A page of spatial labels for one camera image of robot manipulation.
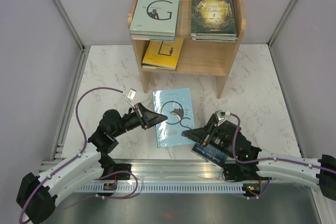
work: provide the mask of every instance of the dark blue book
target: dark blue book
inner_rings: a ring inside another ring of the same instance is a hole
[[[209,144],[206,147],[202,147],[199,144],[195,144],[191,151],[193,153],[196,153],[198,156],[201,156],[202,158],[213,163],[214,165],[219,166],[220,168],[223,167],[227,158],[226,154],[220,152],[215,147],[212,147]]]

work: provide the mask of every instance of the white book cover with letter g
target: white book cover with letter g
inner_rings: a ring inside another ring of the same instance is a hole
[[[131,34],[175,36],[180,0],[138,0]]]

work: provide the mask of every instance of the metal plate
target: metal plate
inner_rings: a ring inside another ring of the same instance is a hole
[[[138,186],[136,193],[179,193],[179,194],[242,194],[242,183],[142,183]],[[115,193],[131,193],[135,184],[118,182]],[[104,183],[86,183],[77,190],[78,193],[110,193],[104,190]]]
[[[75,193],[67,207],[88,194]],[[319,224],[307,187],[271,184],[259,200],[234,194],[138,194],[130,199],[93,197],[66,211],[54,212],[45,224]]]

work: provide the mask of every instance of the green book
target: green book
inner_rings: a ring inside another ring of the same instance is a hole
[[[130,33],[133,35],[176,35],[180,0],[138,0]]]
[[[233,0],[192,0],[191,35],[236,37]]]

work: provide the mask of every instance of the white marble table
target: white marble table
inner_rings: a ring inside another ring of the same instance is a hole
[[[136,102],[153,109],[151,91],[143,93],[132,46],[92,46],[78,97],[95,87],[136,89]],[[216,79],[176,73],[153,73],[150,90],[190,88],[195,126],[203,126],[216,110],[230,110],[241,118],[241,132],[253,145],[283,155],[300,157],[284,98],[267,45],[241,45],[221,99],[216,99]],[[108,90],[94,91],[81,102],[79,116],[87,135],[97,128],[103,113],[117,109],[127,112],[124,97]],[[124,159],[201,159],[192,145],[157,148],[155,128],[141,128],[118,137],[110,153]],[[62,156],[68,157],[83,144],[72,114]]]

